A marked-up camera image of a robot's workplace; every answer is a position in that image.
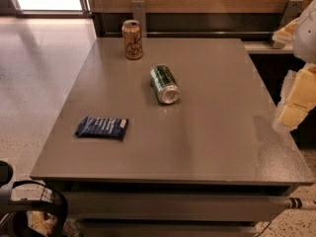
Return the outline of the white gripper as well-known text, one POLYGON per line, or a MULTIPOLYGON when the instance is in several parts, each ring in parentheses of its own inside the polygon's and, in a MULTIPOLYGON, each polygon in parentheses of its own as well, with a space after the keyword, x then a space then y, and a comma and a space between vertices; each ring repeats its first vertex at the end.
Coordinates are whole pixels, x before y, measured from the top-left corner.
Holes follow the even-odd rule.
MULTIPOLYGON (((299 18, 274 32, 272 40, 293 42, 293 53, 297 58, 316 63, 316 0, 305 8, 299 18)), ((274 130, 290 132, 296 129, 315 107, 316 65, 305 65, 298 72, 289 70, 276 106, 274 130)))

